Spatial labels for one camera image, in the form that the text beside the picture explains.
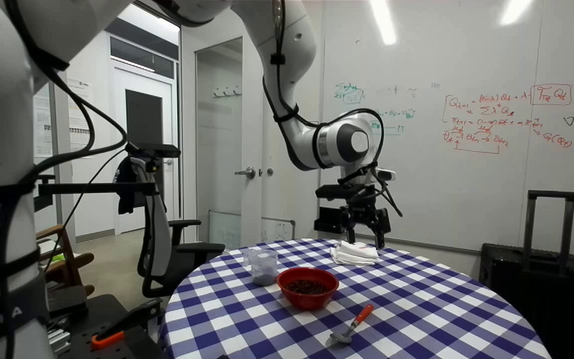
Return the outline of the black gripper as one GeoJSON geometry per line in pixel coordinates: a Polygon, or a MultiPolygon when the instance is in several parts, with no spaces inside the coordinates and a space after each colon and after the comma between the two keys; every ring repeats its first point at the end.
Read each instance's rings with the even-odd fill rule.
{"type": "Polygon", "coordinates": [[[388,212],[376,206],[376,200],[390,200],[388,190],[376,190],[372,184],[326,184],[314,196],[318,200],[342,200],[340,208],[320,208],[314,220],[318,232],[338,234],[346,230],[348,244],[354,244],[354,226],[366,226],[374,232],[376,250],[384,248],[384,234],[390,232],[388,212]]]}

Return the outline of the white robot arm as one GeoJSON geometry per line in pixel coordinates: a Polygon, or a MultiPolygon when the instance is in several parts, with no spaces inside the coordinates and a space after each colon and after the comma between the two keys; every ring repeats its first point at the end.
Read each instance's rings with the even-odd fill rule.
{"type": "MultiPolygon", "coordinates": [[[[45,280],[37,270],[31,194],[41,172],[97,156],[95,144],[33,158],[33,92],[59,84],[69,60],[133,0],[0,0],[0,359],[43,359],[45,280]]],[[[368,110],[324,124],[300,118],[292,88],[310,68],[314,38],[302,0],[151,0],[171,22],[203,26],[223,10],[243,22],[263,64],[263,90],[300,170],[338,166],[346,178],[372,166],[378,152],[360,126],[368,110]]]]}

